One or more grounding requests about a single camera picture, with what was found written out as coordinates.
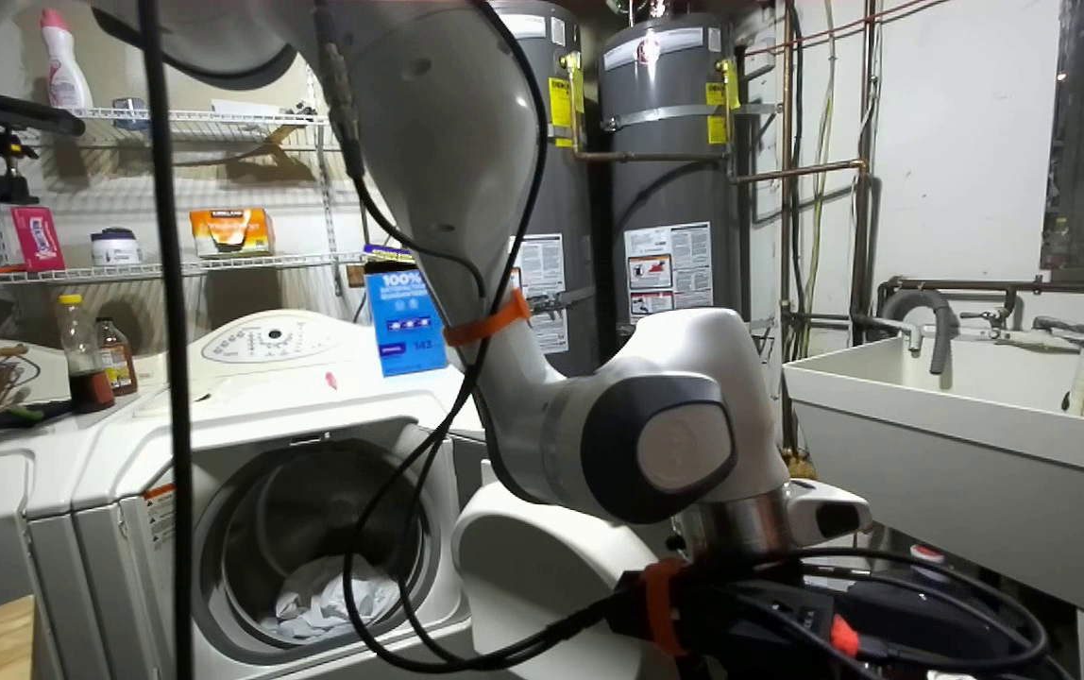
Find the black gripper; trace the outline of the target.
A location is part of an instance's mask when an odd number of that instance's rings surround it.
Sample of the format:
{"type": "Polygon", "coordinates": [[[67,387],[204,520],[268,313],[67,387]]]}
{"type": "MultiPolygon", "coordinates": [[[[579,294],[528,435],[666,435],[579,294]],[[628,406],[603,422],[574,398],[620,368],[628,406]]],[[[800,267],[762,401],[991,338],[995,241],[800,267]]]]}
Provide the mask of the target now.
{"type": "Polygon", "coordinates": [[[608,627],[681,680],[1058,680],[1031,607],[954,567],[871,548],[657,559],[620,577],[608,627]]]}

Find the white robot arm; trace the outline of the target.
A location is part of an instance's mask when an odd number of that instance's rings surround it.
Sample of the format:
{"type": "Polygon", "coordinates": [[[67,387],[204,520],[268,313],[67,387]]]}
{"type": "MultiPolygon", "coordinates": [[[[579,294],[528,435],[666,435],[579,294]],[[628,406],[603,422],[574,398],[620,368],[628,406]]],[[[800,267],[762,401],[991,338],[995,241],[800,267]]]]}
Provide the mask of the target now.
{"type": "Polygon", "coordinates": [[[689,556],[616,574],[603,596],[487,649],[487,669],[539,663],[589,627],[721,680],[1026,680],[1051,664],[1031,607],[947,567],[924,586],[806,577],[845,551],[870,504],[784,469],[737,310],[645,316],[586,378],[543,360],[510,285],[549,155],[543,87],[487,0],[86,3],[105,34],[215,87],[261,87],[302,62],[359,200],[418,252],[499,484],[620,524],[689,524],[689,556]]]}

